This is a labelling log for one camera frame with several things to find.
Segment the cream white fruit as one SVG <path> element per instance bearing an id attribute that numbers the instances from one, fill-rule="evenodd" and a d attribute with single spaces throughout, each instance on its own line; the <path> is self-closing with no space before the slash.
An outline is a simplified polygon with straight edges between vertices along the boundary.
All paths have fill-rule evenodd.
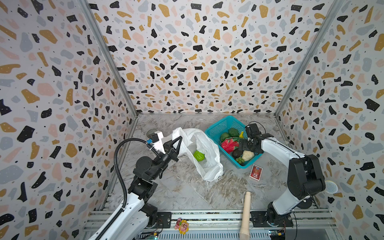
<path id="1" fill-rule="evenodd" d="M 254 156 L 255 156 L 255 154 L 253 152 L 244 151 L 242 154 L 242 159 L 244 160 L 244 162 L 247 162 L 247 161 L 251 160 Z"/>

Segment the white plastic bag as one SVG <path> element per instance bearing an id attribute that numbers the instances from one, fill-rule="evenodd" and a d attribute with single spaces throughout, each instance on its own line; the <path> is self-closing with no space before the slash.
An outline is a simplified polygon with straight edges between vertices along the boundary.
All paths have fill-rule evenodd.
<path id="1" fill-rule="evenodd" d="M 162 139 L 163 143 L 181 137 L 179 157 L 187 157 L 195 166 L 203 180 L 218 180 L 224 173 L 218 145 L 200 129 L 176 128 L 172 134 Z"/>

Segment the red dragon fruit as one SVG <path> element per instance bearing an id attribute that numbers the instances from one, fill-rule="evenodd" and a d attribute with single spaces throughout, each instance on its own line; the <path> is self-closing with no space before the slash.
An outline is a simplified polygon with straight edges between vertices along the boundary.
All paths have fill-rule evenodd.
<path id="1" fill-rule="evenodd" d="M 232 153 L 239 146 L 239 138 L 226 139 L 221 143 L 221 147 L 228 154 Z"/>

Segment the light green round fruit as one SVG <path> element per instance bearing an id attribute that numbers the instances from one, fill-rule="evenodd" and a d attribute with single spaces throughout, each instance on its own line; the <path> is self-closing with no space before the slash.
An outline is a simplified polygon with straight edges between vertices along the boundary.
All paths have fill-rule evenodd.
<path id="1" fill-rule="evenodd" d="M 205 160 L 205 154 L 199 152 L 199 151 L 195 151 L 194 154 L 193 154 L 194 158 L 198 161 L 198 162 L 202 162 Z"/>

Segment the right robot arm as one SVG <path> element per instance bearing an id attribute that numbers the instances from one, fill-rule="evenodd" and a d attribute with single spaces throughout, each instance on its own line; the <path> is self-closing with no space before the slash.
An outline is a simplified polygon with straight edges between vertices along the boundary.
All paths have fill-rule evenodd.
<path id="1" fill-rule="evenodd" d="M 288 167 L 288 188 L 278 199 L 269 203 L 266 211 L 266 222 L 270 226 L 279 226 L 300 202 L 326 188 L 325 177 L 317 156 L 299 153 L 269 134 L 240 140 L 240 149 L 255 154 L 271 154 Z"/>

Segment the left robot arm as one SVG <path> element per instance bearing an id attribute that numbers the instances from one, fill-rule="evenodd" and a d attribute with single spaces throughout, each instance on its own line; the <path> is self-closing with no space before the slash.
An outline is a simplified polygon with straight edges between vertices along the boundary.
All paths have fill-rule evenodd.
<path id="1" fill-rule="evenodd" d="M 129 142 L 145 144 L 156 157 L 151 159 L 144 156 L 137 160 L 133 181 L 127 188 L 118 167 L 118 151 Z M 154 180 L 163 177 L 171 161 L 179 160 L 183 137 L 179 136 L 165 143 L 159 140 L 158 143 L 163 147 L 163 152 L 157 150 L 151 141 L 138 138 L 129 138 L 118 144 L 114 154 L 114 166 L 123 190 L 123 201 L 99 230 L 90 237 L 91 240 L 136 240 L 147 227 L 164 226 L 158 218 L 158 208 L 149 204 L 148 200 L 158 186 Z"/>

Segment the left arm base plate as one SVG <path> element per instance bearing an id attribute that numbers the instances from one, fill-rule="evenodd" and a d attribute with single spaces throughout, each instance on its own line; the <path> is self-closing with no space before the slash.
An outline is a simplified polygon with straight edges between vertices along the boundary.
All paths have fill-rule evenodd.
<path id="1" fill-rule="evenodd" d="M 172 221 L 172 212 L 160 211 L 147 215 L 146 213 L 140 211 L 138 212 L 139 219 L 133 220 L 131 224 L 139 224 L 139 230 L 143 231 L 144 229 L 170 229 Z"/>

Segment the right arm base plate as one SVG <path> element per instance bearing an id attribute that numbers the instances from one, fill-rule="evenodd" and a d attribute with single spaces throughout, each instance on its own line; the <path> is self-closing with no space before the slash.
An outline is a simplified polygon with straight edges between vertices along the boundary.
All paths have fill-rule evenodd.
<path id="1" fill-rule="evenodd" d="M 294 226 L 290 214 L 275 215 L 268 211 L 251 211 L 250 214 L 250 221 L 254 228 L 283 228 Z"/>

